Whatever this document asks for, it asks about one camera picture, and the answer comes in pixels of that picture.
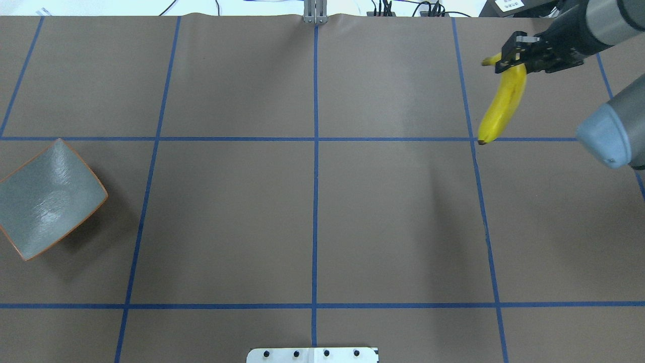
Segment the orange edge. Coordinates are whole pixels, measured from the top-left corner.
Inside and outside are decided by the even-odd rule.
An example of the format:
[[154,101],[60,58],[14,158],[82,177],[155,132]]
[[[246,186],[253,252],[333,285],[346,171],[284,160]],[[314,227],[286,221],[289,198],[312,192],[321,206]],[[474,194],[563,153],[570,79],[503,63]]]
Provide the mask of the orange edge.
[[63,139],[61,139],[61,138],[58,138],[58,139],[54,140],[54,142],[53,142],[51,145],[47,146],[47,148],[45,148],[43,151],[41,151],[40,153],[38,153],[38,155],[36,155],[36,156],[34,156],[33,158],[29,159],[29,161],[28,161],[28,162],[24,163],[22,166],[20,166],[20,168],[18,168],[18,169],[16,169],[16,170],[14,170],[14,171],[13,171],[11,174],[9,174],[8,176],[5,176],[2,180],[0,180],[0,183],[3,183],[5,180],[9,179],[9,177],[10,177],[11,175],[14,175],[14,174],[15,174],[15,173],[17,173],[18,171],[20,171],[20,169],[22,169],[22,168],[26,167],[26,166],[27,166],[27,164],[31,163],[31,162],[32,162],[32,161],[34,161],[36,158],[38,158],[40,155],[44,154],[44,153],[45,153],[45,151],[47,151],[47,150],[51,149],[51,148],[52,148],[52,146],[54,146],[54,144],[56,144],[56,142],[58,142],[58,140],[61,140],[61,141],[65,144],[65,146],[67,146],[67,147],[68,147],[68,149],[70,149],[70,150],[71,150],[71,151],[76,155],[76,157],[77,157],[77,158],[79,158],[79,160],[81,160],[81,163],[83,163],[83,165],[85,165],[85,167],[86,167],[86,168],[87,168],[87,169],[92,173],[92,175],[94,176],[94,178],[96,179],[96,181],[99,183],[99,185],[100,185],[100,186],[101,186],[101,188],[103,189],[103,192],[105,192],[105,198],[103,198],[103,200],[101,201],[101,203],[99,203],[99,205],[98,205],[98,206],[97,206],[97,207],[96,207],[92,212],[90,212],[90,214],[88,214],[88,215],[87,215],[87,217],[83,218],[83,220],[81,220],[77,225],[75,225],[75,226],[74,226],[74,227],[72,227],[72,228],[71,228],[67,233],[65,233],[64,235],[62,235],[62,237],[60,237],[60,238],[59,238],[59,239],[57,239],[56,241],[52,242],[52,244],[50,244],[46,249],[43,249],[42,251],[38,252],[37,254],[35,254],[35,255],[31,256],[30,258],[25,258],[25,257],[23,256],[23,254],[20,252],[20,250],[18,249],[18,247],[15,245],[14,241],[11,239],[11,237],[9,236],[9,234],[7,233],[7,231],[5,230],[5,228],[4,228],[4,227],[2,226],[2,224],[0,223],[0,231],[2,231],[2,233],[7,237],[7,239],[9,239],[9,242],[11,242],[11,244],[13,245],[13,247],[15,248],[15,250],[18,252],[18,254],[20,255],[20,257],[23,259],[23,261],[29,261],[29,260],[31,260],[31,259],[33,259],[33,258],[35,258],[36,256],[40,256],[40,254],[42,254],[43,252],[47,251],[48,249],[52,248],[55,244],[57,244],[58,242],[60,242],[63,238],[67,237],[67,236],[68,236],[72,231],[74,231],[74,229],[77,229],[81,224],[83,224],[83,222],[87,221],[87,219],[88,219],[91,215],[93,215],[96,211],[98,211],[98,210],[99,210],[99,208],[101,208],[101,206],[102,206],[102,205],[105,203],[105,201],[107,201],[107,199],[108,199],[108,191],[105,189],[105,186],[103,185],[103,183],[101,183],[101,181],[100,181],[99,177],[98,177],[98,176],[96,176],[96,174],[94,173],[94,171],[92,170],[92,168],[90,168],[90,166],[89,166],[89,165],[87,165],[87,163],[85,162],[85,160],[83,160],[83,158],[81,157],[81,155],[79,155],[79,153],[78,153],[78,152],[76,152],[76,150],[74,150],[74,148],[73,148],[69,143],[67,143],[67,141],[65,141],[65,140],[63,140]]

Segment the label sticker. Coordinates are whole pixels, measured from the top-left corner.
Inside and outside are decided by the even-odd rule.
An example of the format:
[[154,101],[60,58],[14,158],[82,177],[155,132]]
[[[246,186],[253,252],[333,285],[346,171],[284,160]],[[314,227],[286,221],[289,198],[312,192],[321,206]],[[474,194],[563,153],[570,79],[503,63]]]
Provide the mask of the label sticker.
[[509,12],[513,9],[524,6],[522,0],[495,0],[495,4],[497,4],[503,12]]

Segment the banana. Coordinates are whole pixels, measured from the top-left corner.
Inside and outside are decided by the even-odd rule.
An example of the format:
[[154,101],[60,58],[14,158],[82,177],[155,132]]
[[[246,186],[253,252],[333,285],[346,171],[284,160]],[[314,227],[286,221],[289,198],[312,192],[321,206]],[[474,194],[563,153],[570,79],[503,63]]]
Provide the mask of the banana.
[[[502,54],[495,54],[482,61],[483,66],[494,65]],[[477,143],[485,145],[497,139],[513,117],[522,100],[526,86],[526,67],[523,64],[511,67],[502,72],[499,87],[493,102],[488,107],[479,125]]]

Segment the white floor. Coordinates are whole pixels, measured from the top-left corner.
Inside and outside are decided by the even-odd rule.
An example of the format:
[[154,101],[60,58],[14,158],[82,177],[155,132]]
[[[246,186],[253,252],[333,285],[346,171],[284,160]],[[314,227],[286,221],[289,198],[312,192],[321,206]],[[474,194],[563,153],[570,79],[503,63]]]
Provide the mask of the white floor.
[[[218,0],[222,16],[271,16],[302,14],[302,0]],[[478,16],[486,0],[441,0],[447,11]],[[0,15],[18,16],[156,16],[172,0],[2,0]],[[392,10],[397,16],[411,16],[416,4],[395,0]],[[365,16],[372,11],[372,0],[328,0],[328,14]],[[215,0],[177,0],[165,15],[178,16],[193,12],[217,15]]]

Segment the blue cap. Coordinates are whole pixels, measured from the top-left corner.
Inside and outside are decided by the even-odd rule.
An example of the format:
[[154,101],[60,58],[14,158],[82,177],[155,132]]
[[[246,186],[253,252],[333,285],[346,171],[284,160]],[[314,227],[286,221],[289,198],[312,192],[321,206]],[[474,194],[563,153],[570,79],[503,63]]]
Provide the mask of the blue cap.
[[630,139],[620,117],[607,103],[578,126],[575,137],[596,159],[612,169],[631,161]]

